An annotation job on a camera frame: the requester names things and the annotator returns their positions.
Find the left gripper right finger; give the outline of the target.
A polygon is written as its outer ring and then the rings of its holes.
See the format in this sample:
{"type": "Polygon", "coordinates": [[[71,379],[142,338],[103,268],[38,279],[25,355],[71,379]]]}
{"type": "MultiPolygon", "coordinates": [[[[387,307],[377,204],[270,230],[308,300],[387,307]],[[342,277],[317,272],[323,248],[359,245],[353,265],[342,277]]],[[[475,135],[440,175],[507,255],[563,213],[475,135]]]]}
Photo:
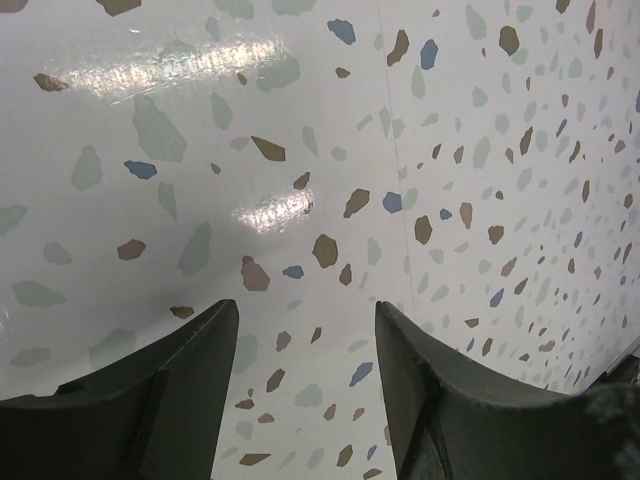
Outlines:
{"type": "Polygon", "coordinates": [[[565,395],[521,383],[389,302],[376,305],[375,339],[398,478],[638,478],[638,386],[565,395]]]}

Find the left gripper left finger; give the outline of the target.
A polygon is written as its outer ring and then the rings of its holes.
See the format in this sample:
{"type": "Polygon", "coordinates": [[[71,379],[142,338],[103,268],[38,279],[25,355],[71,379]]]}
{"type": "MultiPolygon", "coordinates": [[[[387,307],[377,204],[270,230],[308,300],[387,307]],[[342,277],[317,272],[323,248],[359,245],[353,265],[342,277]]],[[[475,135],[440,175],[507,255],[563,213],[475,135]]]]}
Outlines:
{"type": "Polygon", "coordinates": [[[2,401],[2,478],[210,478],[238,327],[221,300],[50,396],[2,401]]]}

